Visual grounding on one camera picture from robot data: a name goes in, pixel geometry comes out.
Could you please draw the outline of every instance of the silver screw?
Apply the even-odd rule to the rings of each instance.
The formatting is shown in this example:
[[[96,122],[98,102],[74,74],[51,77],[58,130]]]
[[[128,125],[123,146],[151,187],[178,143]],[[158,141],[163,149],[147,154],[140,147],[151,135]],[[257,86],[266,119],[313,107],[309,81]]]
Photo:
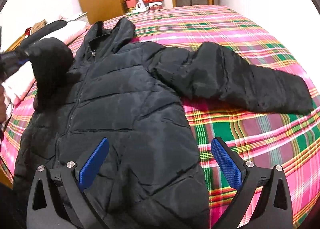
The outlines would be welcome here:
[[[252,161],[247,161],[245,163],[247,165],[247,167],[252,168],[254,166],[254,163]]]
[[[67,167],[68,168],[73,168],[75,166],[75,163],[74,162],[68,162],[67,163]]]
[[[44,165],[41,165],[41,166],[38,167],[38,171],[39,172],[42,172],[43,170],[44,170]]]
[[[276,169],[277,171],[281,172],[283,170],[283,168],[280,165],[276,165]]]

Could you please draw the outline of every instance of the plaid bedsheet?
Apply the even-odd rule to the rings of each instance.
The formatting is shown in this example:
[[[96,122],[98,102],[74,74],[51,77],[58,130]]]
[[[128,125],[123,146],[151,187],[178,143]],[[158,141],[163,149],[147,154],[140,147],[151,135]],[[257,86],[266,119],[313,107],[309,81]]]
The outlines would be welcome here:
[[[196,138],[201,165],[210,194],[212,226],[235,195],[210,153],[213,137],[222,137],[243,159],[271,168],[281,164],[286,173],[293,206],[293,227],[297,228],[320,195],[320,97],[308,75],[290,52],[254,22],[222,6],[191,6],[164,9],[129,16],[136,25],[137,41],[154,41],[166,46],[196,50],[204,41],[227,46],[249,63],[279,69],[304,78],[313,98],[308,116],[254,114],[213,100],[183,100],[186,117]],[[105,22],[112,28],[118,18]],[[70,46],[76,53],[84,35]],[[21,134],[33,114],[36,84],[15,107],[1,145],[2,167],[12,179]],[[247,223],[261,189],[240,225]]]

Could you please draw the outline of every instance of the black puffer jacket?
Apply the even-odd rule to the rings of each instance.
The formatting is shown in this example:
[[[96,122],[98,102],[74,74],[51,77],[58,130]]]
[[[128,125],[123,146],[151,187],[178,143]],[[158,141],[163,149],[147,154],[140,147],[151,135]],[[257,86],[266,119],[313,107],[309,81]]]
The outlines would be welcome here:
[[[92,26],[66,81],[39,102],[45,107],[23,133],[14,189],[28,194],[39,165],[77,160],[106,137],[110,152],[85,193],[110,228],[207,228],[208,190],[180,96],[304,114],[308,88],[214,43],[196,52],[129,43],[134,29],[125,18],[113,30]]]

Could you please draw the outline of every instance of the jacket sleeve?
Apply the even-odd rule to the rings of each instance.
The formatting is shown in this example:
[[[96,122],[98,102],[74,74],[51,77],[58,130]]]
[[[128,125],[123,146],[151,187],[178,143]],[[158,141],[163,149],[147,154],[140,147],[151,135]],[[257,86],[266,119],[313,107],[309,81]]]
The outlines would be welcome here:
[[[146,68],[189,99],[219,99],[252,112],[304,115],[313,109],[302,78],[250,65],[234,51],[211,42],[203,43],[195,52],[161,47],[146,60]]]

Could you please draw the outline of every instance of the blue textured pad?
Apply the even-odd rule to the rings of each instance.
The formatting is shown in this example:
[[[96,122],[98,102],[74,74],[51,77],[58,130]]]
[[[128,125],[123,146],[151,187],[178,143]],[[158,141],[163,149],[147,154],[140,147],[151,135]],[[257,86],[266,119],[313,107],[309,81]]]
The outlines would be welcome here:
[[[91,186],[108,153],[109,142],[104,138],[80,171],[78,186],[82,192]]]
[[[217,139],[211,142],[211,153],[231,188],[239,190],[242,186],[241,172]]]

